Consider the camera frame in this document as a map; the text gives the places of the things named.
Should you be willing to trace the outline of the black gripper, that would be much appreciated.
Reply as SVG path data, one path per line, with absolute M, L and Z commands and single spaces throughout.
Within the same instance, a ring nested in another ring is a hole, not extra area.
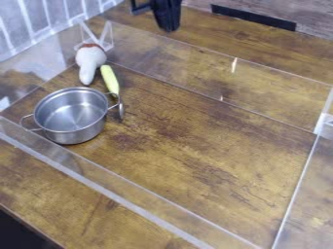
M 138 0 L 130 0 L 132 12 L 134 14 L 141 11 L 153 11 L 158 26 L 169 31 L 169 14 L 170 14 L 170 30 L 176 31 L 181 23 L 181 5 L 182 0 L 148 0 L 138 4 Z

